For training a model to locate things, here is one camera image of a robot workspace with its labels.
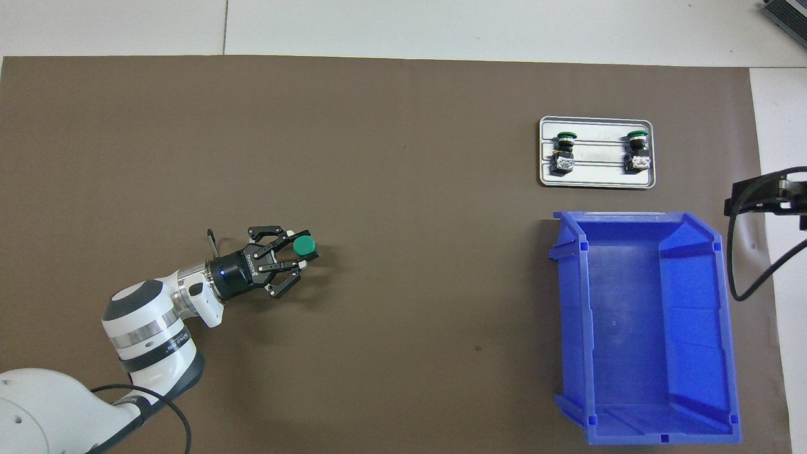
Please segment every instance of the white floor tile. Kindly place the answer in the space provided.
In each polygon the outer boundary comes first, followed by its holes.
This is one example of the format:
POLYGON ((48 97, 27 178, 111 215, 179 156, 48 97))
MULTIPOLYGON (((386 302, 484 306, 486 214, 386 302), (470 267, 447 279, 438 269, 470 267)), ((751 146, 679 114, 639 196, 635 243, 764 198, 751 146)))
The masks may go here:
POLYGON ((222 53, 226 0, 0 0, 0 56, 222 53))
POLYGON ((226 53, 807 66, 758 0, 230 0, 226 53))
MULTIPOLYGON (((751 69, 751 90, 763 173, 807 166, 807 69, 751 69)), ((807 174, 798 174, 806 180, 807 174)), ((801 240, 796 216, 767 215, 765 229, 771 261, 801 240)), ((807 453, 807 251, 793 257, 774 275, 776 318, 788 398, 793 452, 807 453)))

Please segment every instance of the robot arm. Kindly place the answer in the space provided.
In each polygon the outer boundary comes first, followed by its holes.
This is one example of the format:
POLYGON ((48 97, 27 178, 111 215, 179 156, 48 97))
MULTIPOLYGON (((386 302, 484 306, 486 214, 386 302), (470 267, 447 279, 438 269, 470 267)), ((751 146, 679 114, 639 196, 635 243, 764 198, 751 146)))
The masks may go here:
MULTIPOLYGON (((307 230, 250 227, 249 243, 222 257, 209 230, 208 237, 214 259, 121 290, 102 317, 131 383, 168 400, 196 385, 204 369, 204 357, 183 319, 199 316, 209 327, 217 326, 227 300, 256 288, 279 298, 319 256, 307 230), (275 239, 258 244, 268 236, 275 239), (278 261, 280 250, 290 244, 297 257, 278 261)), ((162 406, 157 397, 141 391, 107 404, 59 372, 5 372, 0 374, 0 452, 106 452, 162 406)))

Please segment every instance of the brown work surface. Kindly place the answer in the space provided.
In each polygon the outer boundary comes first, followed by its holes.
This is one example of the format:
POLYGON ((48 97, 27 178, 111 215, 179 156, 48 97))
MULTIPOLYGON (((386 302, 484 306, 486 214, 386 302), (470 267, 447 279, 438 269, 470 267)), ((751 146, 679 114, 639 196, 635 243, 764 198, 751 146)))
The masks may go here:
MULTIPOLYGON (((562 389, 552 212, 689 211, 725 231, 759 174, 748 71, 306 57, 7 57, 0 98, 0 370, 126 382, 107 299, 249 225, 322 257, 280 301, 209 330, 178 399, 193 452, 790 452, 771 285, 733 303, 744 441, 595 448, 562 389), (542 187, 546 115, 647 119, 648 191, 542 187)), ((742 282, 766 264, 740 233, 742 282)), ((113 399, 121 393, 109 392, 113 399)), ((181 452, 168 410, 114 452, 181 452)))

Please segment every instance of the blue plastic bin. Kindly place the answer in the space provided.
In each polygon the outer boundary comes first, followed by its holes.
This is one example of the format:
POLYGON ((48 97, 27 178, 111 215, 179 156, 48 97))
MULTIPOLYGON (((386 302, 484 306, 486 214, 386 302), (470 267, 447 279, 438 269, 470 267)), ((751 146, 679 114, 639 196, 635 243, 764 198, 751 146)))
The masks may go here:
POLYGON ((686 212, 557 212, 563 394, 590 444, 739 443, 720 235, 686 212))

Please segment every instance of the green cap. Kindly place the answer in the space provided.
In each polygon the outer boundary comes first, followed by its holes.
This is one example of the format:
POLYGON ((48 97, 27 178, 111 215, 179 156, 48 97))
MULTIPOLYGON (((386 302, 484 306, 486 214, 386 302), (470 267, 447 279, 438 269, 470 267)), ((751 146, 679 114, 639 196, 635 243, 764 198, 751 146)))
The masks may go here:
POLYGON ((304 255, 309 255, 316 250, 316 242, 314 241, 314 238, 307 235, 304 237, 298 237, 295 240, 292 249, 295 250, 295 254, 301 257, 304 255))

